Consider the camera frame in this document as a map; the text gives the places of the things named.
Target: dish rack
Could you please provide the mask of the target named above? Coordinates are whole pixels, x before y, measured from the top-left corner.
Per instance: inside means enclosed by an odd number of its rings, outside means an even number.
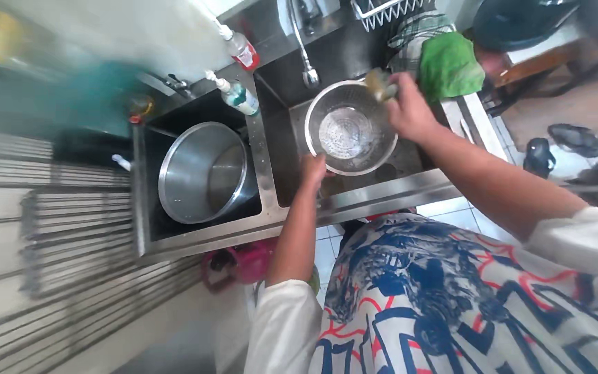
[[[417,6],[422,7],[424,1],[428,3],[432,0],[389,0],[379,5],[376,5],[380,3],[378,0],[350,0],[354,13],[361,19],[366,31],[374,30],[384,22],[391,22],[392,19],[412,12]],[[364,6],[365,10],[361,8],[360,3],[368,3]]]

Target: metal rack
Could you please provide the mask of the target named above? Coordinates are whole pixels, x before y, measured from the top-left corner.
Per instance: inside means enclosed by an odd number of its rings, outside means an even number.
[[[0,310],[0,373],[47,373],[200,282],[201,256],[137,264],[123,170],[59,164],[51,142],[0,134],[2,190],[19,196],[0,227],[19,231],[6,253],[21,261],[0,290],[22,297]]]
[[[198,258],[130,266],[0,318],[0,373],[51,371],[199,282],[198,267]]]
[[[55,295],[134,265],[127,189],[38,188],[22,200],[21,236],[28,244],[21,290]]]
[[[416,7],[421,8],[424,1],[432,0],[389,0],[381,4],[377,4],[378,0],[350,0],[350,3],[366,31],[370,31],[385,22],[413,12]]]

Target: printed shirt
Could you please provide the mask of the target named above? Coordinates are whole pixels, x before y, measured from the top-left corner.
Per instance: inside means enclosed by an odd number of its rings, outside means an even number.
[[[268,288],[245,373],[598,373],[598,250],[564,245],[592,236],[598,208],[544,222],[525,249],[380,217],[338,255],[323,311],[304,282]],[[554,262],[569,249],[593,261]]]

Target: dish soap bottle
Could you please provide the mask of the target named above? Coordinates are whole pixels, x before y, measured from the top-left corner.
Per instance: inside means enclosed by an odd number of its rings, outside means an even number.
[[[245,71],[252,71],[260,63],[260,55],[248,39],[241,33],[233,32],[228,26],[220,25],[220,36],[225,40],[227,52],[232,58],[244,68]]]
[[[216,74],[211,70],[205,71],[205,75],[208,80],[216,82],[216,87],[222,91],[220,96],[225,104],[247,116],[254,116],[259,112],[260,105],[257,98],[241,82],[228,82],[223,78],[216,77]]]

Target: person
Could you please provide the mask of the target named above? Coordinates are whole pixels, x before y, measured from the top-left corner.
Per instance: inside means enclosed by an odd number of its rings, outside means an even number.
[[[407,73],[393,80],[389,123],[522,248],[382,216],[341,249],[321,310],[306,282],[325,156],[303,157],[245,373],[598,373],[598,208],[454,135]]]

